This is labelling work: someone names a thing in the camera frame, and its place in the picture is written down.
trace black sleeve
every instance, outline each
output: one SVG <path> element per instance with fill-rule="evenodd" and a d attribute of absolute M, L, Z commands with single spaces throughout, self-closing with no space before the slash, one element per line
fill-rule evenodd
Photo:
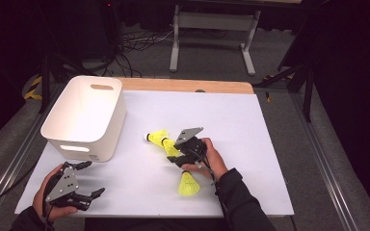
<path fill-rule="evenodd" d="M 218 196 L 225 206 L 226 219 L 233 230 L 276 230 L 235 168 L 221 177 L 218 183 Z"/>
<path fill-rule="evenodd" d="M 54 230 L 51 225 L 46 225 L 40 220 L 35 209 L 30 206 L 22 211 L 12 223 L 10 231 L 40 231 L 40 230 Z"/>

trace white bin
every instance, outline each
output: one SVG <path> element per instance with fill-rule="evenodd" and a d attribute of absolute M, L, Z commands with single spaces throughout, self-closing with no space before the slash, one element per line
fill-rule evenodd
<path fill-rule="evenodd" d="M 125 115 L 120 80 L 76 76 L 40 131 L 68 159 L 105 162 L 114 154 Z"/>

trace gray carpet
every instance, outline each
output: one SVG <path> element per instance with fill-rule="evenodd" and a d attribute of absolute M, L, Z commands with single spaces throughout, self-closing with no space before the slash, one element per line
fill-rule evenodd
<path fill-rule="evenodd" d="M 178 71 L 175 73 L 169 72 L 172 47 L 169 41 L 157 43 L 146 51 L 132 51 L 126 56 L 134 69 L 151 78 L 257 83 L 264 76 L 277 73 L 278 64 L 294 37 L 289 32 L 257 31 L 251 47 L 251 58 L 257 73 L 255 77 L 247 75 L 238 48 L 244 38 L 243 33 L 227 33 L 224 38 L 213 38 L 202 32 L 186 33 L 180 38 Z M 96 61 L 91 64 L 86 63 L 86 66 L 95 64 L 98 63 Z M 114 76 L 123 75 L 116 63 L 109 67 L 109 71 Z M 282 85 L 284 85 L 282 82 L 276 83 L 266 90 L 271 93 L 272 103 L 266 101 L 265 90 L 257 89 L 255 92 L 258 94 L 279 164 L 287 182 L 298 230 L 345 230 L 323 175 L 315 162 L 312 146 L 300 121 L 299 113 L 293 107 L 292 98 L 286 91 L 279 90 Z M 38 114 L 39 106 L 39 101 L 28 100 L 24 108 L 0 133 L 0 176 L 22 144 Z M 312 102 L 311 118 L 311 125 L 320 139 L 330 167 L 348 198 L 348 207 L 352 211 L 358 230 L 370 230 L 369 198 L 352 171 L 316 91 Z M 19 175 L 39 157 L 44 145 L 44 138 L 38 136 Z M 0 230 L 9 230 L 15 218 L 14 207 L 23 192 L 24 184 L 9 193 L 0 206 Z M 290 218 L 272 218 L 271 221 L 277 230 L 293 230 Z M 83 230 L 84 220 L 64 218 L 56 222 L 56 227 L 58 230 Z"/>

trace person's left hand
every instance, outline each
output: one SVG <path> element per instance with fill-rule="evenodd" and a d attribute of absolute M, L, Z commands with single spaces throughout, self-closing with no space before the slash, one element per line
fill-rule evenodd
<path fill-rule="evenodd" d="M 61 168 L 62 168 L 62 165 L 57 166 L 49 174 L 47 174 L 46 177 L 44 177 L 44 180 L 41 183 L 40 189 L 38 190 L 38 192 L 35 195 L 35 198 L 33 199 L 33 208 L 35 209 L 35 211 L 36 211 L 36 213 L 38 214 L 39 217 L 41 217 L 42 214 L 43 214 L 43 212 L 42 212 L 43 192 L 44 192 L 44 189 L 46 188 L 47 182 L 49 182 L 50 177 L 52 177 L 54 174 L 56 174 L 56 172 L 58 172 Z M 47 204 L 46 214 L 50 211 L 51 206 L 52 205 Z M 72 207 L 72 206 L 67 206 L 67 207 L 63 207 L 63 208 L 53 206 L 53 208 L 51 209 L 48 220 L 50 222 L 53 222 L 57 218 L 65 217 L 65 216 L 68 216 L 70 214 L 75 214 L 75 213 L 77 213 L 77 209 L 75 207 Z"/>

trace yellow object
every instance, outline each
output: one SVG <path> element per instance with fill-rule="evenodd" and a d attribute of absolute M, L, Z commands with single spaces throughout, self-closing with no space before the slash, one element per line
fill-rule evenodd
<path fill-rule="evenodd" d="M 177 157 L 179 155 L 179 151 L 173 147 L 175 141 L 170 140 L 168 138 L 162 139 L 162 145 L 164 146 L 165 152 L 167 152 L 167 156 L 174 156 Z"/>
<path fill-rule="evenodd" d="M 159 131 L 156 131 L 156 132 L 153 132 L 153 133 L 145 134 L 145 140 L 146 141 L 150 141 L 152 143 L 155 143 L 160 147 L 164 147 L 162 145 L 162 140 L 164 138 L 167 138 L 167 137 L 168 137 L 168 131 L 165 130 L 165 129 L 162 129 L 162 130 L 159 130 Z"/>
<path fill-rule="evenodd" d="M 199 184 L 189 171 L 182 171 L 178 192 L 183 196 L 195 195 L 199 192 Z"/>

